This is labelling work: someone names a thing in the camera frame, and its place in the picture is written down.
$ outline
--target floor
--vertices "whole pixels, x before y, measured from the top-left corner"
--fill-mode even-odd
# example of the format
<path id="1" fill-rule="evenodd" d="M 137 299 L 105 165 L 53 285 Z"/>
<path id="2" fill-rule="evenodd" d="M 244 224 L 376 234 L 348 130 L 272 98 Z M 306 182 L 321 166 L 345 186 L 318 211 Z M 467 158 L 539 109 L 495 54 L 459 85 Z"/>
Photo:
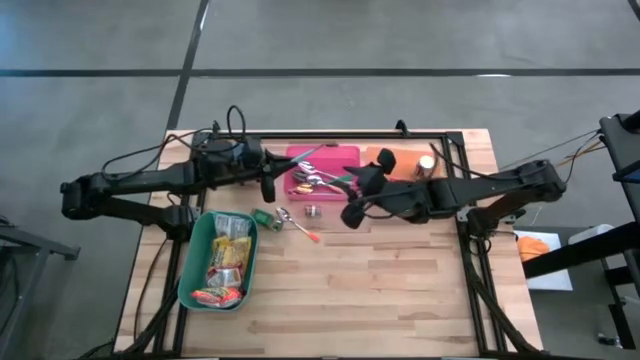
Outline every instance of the floor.
<path id="1" fill-rule="evenodd" d="M 61 182 L 156 144 L 167 126 L 209 126 L 230 104 L 242 107 L 252 129 L 387 129 L 397 119 L 410 128 L 488 128 L 504 166 L 597 128 L 600 117 L 640 108 L 635 1 L 2 1 L 0 214 L 82 247 L 75 263 L 50 261 L 19 358 L 67 359 L 105 342 L 127 288 L 140 227 L 63 218 Z M 207 3 L 205 16 L 196 18 Z M 194 21 L 199 38 L 192 37 Z M 196 49 L 188 51 L 191 40 L 195 58 L 185 58 Z M 187 84 L 178 71 L 183 65 L 421 68 L 449 76 L 197 77 Z M 162 76 L 2 72 L 123 69 Z M 469 69 L 493 76 L 469 76 Z M 514 69 L 532 70 L 531 76 L 496 76 Z M 559 159 L 579 144 L 546 156 Z M 127 159 L 114 170 L 146 161 Z M 531 206 L 519 223 L 582 227 L 631 220 L 612 172 L 604 151 L 581 158 L 563 199 Z M 591 296 L 574 300 L 588 306 Z M 555 315 L 575 320 L 580 306 L 535 294 L 534 302 L 547 350 L 577 356 L 585 355 L 584 343 L 598 348 L 591 325 L 556 326 Z M 566 336 L 582 340 L 562 341 Z M 608 352 L 606 358 L 626 356 Z"/>

